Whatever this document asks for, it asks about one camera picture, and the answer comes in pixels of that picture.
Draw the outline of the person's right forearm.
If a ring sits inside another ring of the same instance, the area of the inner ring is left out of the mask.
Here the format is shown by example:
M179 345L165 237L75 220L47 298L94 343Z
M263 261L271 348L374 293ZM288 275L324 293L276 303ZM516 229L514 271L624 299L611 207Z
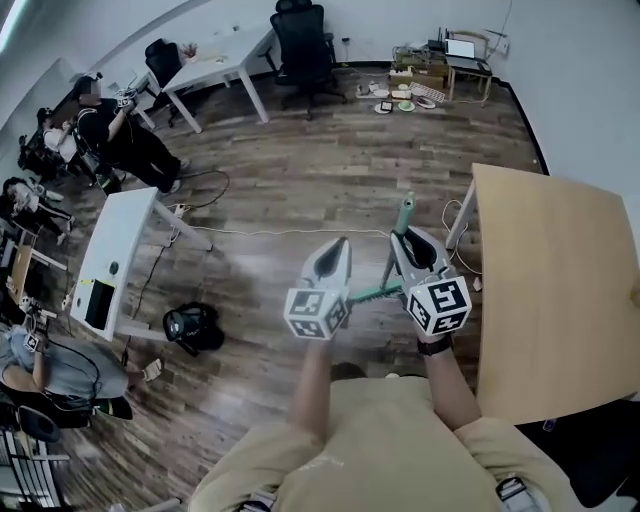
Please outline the person's right forearm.
M417 339L435 341L417 331ZM455 358L453 349L432 357L423 356L436 414L452 431L481 417L479 404Z

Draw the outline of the black bag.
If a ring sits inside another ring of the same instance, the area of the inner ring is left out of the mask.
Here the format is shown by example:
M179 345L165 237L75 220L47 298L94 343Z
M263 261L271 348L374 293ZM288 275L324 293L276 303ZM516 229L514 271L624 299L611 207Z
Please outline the black bag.
M217 310L201 302L190 302L168 311L162 326L169 342L176 343L192 357L216 351L225 335L218 325Z

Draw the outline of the open laptop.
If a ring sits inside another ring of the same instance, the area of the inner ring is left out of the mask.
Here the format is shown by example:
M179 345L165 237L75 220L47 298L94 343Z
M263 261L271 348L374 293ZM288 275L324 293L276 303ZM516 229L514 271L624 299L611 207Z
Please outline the open laptop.
M446 39L445 57L449 66L488 73L489 65L475 56L475 45L470 41Z

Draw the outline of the black wristwatch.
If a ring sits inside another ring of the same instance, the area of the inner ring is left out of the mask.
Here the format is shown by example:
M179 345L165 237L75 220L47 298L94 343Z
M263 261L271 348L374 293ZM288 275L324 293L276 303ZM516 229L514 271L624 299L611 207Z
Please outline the black wristwatch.
M418 352L426 357L432 357L452 348L452 338L446 334L435 341L423 341L417 339Z

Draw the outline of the black flat box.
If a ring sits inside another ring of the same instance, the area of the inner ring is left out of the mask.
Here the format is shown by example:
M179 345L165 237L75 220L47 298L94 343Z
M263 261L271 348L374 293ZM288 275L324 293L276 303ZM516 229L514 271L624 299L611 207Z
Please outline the black flat box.
M85 314L85 321L91 327L99 330L105 329L114 292L114 286L99 280L92 281L91 294Z

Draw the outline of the beige wooden desk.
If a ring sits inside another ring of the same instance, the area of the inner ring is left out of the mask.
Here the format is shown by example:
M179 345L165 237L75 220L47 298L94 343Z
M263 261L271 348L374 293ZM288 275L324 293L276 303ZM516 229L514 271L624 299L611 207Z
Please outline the beige wooden desk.
M524 424L640 392L640 264L623 199L510 168L471 172L446 245L478 217L482 412Z

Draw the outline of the white grid tray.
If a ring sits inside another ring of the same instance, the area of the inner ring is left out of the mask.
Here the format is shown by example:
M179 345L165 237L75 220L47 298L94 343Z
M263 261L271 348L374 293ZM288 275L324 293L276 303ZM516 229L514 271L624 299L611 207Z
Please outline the white grid tray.
M436 103L443 103L446 99L446 95L443 92L417 82L411 82L409 90L413 96L424 97Z

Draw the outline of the wooden crate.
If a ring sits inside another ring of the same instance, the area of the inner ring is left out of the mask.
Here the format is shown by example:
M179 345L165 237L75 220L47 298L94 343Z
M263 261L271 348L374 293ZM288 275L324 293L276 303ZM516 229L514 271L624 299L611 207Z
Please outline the wooden crate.
M427 87L444 90L449 85L449 65L443 53L431 52L427 45L419 48L411 46L395 46L392 50L391 70L413 73L411 81Z

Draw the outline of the small wooden stool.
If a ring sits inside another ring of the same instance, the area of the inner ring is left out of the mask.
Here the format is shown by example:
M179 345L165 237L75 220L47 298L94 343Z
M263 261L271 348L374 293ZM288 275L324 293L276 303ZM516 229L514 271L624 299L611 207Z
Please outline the small wooden stool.
M447 30L447 35L445 36L445 40L446 39L456 39L456 40L464 40L464 41L472 42L475 45L475 56L477 58L483 59L489 65L488 59L489 59L490 39L486 35L479 32L467 31L467 30L459 30L459 31ZM481 94L481 98L479 100L459 100L459 103L484 104L489 98L491 83L493 80L493 71L491 67L490 67L490 71L486 73L481 71L473 71L473 70L449 66L448 100L450 102L454 102L455 86L456 86L457 78L459 76L476 79L478 84L477 86L478 92Z

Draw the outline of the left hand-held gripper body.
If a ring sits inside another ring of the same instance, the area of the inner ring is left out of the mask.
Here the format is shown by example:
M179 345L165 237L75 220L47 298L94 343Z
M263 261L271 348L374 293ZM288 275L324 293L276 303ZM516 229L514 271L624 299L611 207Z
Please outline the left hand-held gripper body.
M290 288L283 318L297 338L331 340L349 316L349 287Z

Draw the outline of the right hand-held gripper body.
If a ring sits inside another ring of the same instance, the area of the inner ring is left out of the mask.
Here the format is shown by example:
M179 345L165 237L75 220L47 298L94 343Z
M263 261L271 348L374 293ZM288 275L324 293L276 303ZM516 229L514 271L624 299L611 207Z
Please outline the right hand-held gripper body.
M463 276L427 275L402 286L406 311L425 336L441 336L463 327L472 310Z

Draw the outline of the person's beige shirt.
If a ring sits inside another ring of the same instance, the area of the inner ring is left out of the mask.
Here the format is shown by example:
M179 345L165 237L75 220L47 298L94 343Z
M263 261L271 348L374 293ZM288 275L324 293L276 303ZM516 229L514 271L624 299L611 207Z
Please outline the person's beige shirt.
M189 512L238 512L258 491L272 512L502 512L497 486L520 478L544 512L580 512L568 477L513 425L458 430L435 414L419 377L331 386L329 434L253 427L203 478Z

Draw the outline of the person's black trousers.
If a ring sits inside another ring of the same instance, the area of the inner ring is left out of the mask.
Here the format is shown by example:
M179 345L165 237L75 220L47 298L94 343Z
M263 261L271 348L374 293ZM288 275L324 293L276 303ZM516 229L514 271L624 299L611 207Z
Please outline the person's black trousers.
M330 369L330 381L344 381L366 378L367 374L357 364L351 362L340 362L333 364Z

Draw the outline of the white desk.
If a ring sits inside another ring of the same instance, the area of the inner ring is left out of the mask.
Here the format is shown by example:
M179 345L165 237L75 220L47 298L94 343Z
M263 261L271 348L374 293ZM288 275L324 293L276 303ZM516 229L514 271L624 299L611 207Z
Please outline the white desk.
M159 342L167 340L163 331L152 330L147 324L135 321L122 312L131 265L147 221L153 213L184 234L196 247L206 251L212 249L209 240L159 201L156 188L142 188L109 195L87 246L70 309L73 319L108 342L111 342L116 334ZM109 273L112 262L119 265L115 275ZM95 329L85 321L93 280L115 287L104 330Z
M210 80L214 80L216 83L225 82L235 75L239 77L243 84L261 122L266 124L270 121L269 115L248 73L248 64L252 58L257 57L258 53L266 48L266 45L272 41L274 36L273 29L267 26L241 30L232 35L224 36L213 45L198 49L196 61L183 66L162 87L162 92L169 97L196 134L200 134L202 128L178 98L176 91Z

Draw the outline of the person's left forearm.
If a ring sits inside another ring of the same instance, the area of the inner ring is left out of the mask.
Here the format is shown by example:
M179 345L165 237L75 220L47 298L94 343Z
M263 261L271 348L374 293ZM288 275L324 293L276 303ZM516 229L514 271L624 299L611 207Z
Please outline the person's left forearm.
M333 341L312 341L302 364L287 422L325 441L329 427Z

